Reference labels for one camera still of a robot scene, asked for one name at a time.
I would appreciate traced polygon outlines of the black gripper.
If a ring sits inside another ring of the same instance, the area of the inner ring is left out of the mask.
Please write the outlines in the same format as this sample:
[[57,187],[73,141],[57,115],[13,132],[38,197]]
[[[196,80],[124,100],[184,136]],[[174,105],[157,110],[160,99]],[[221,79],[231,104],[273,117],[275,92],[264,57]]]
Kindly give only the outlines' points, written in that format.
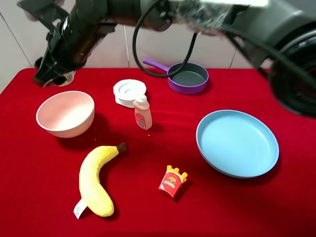
[[70,12],[62,0],[21,0],[17,6],[49,32],[43,57],[35,62],[33,82],[41,88],[57,86],[55,80],[82,68],[100,41],[115,30],[107,0],[77,0]]

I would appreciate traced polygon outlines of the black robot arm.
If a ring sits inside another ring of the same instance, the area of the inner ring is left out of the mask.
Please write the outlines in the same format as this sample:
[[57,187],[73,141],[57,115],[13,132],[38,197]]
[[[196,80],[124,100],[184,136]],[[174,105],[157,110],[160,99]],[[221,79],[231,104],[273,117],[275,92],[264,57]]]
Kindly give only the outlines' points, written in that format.
[[195,34],[224,35],[270,83],[288,110],[316,116],[316,3],[313,0],[22,0],[32,21],[48,28],[35,62],[40,87],[65,86],[117,25],[162,32],[185,24]]

